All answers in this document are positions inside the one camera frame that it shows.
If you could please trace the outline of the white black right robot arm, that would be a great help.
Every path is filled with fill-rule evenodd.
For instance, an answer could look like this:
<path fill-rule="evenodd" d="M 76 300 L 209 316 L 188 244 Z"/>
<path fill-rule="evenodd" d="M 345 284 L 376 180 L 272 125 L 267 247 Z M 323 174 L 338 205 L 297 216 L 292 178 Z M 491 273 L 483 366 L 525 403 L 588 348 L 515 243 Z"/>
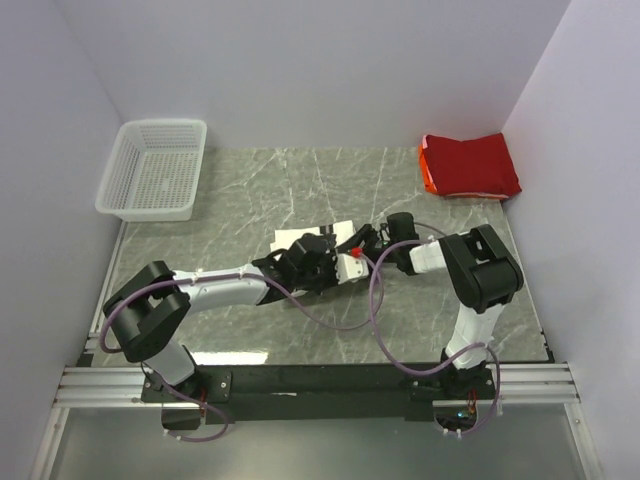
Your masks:
<path fill-rule="evenodd" d="M 382 353 L 414 383 L 460 399 L 483 386 L 495 388 L 497 376 L 486 367 L 494 357 L 489 343 L 498 318 L 524 286 L 522 270 L 489 224 L 459 234 L 422 240 L 414 216 L 399 212 L 387 218 L 380 232 L 365 225 L 337 251 L 363 260 L 369 267 L 370 289 L 381 285 L 380 270 L 389 261 L 412 276 L 445 270 L 459 301 L 453 334 L 443 349 L 441 363 L 428 370 L 411 368 L 394 358 L 377 323 L 379 300 L 369 298 L 369 322 Z"/>

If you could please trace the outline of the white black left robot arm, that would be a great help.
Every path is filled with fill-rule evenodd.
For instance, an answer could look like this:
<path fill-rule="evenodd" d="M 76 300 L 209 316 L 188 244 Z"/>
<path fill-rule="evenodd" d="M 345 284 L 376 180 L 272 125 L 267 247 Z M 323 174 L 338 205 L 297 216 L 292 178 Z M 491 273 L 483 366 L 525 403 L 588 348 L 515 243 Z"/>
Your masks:
<path fill-rule="evenodd" d="M 204 398 L 206 387 L 186 347 L 173 338 L 183 319 L 217 308 L 261 306 L 338 284 L 336 235 L 305 233 L 287 249 L 235 269 L 178 272 L 163 261 L 140 270 L 108 299 L 102 351 L 122 353 L 155 372 L 176 401 Z"/>

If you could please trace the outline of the white t shirt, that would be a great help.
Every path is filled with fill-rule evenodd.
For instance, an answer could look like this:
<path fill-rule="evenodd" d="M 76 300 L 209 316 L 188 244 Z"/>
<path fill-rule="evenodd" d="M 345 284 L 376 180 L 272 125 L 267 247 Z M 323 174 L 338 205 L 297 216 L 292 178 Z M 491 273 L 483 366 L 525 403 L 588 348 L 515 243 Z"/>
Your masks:
<path fill-rule="evenodd" d="M 339 252 L 337 246 L 345 242 L 356 232 L 352 220 L 340 221 L 337 223 L 310 227 L 306 229 L 288 229 L 276 230 L 274 232 L 274 241 L 270 244 L 271 252 L 275 252 L 280 248 L 290 248 L 297 240 L 301 240 L 304 236 L 314 236 L 325 241 L 330 257 L 334 258 L 329 261 L 333 273 L 329 273 L 329 278 L 336 278 L 336 258 Z"/>

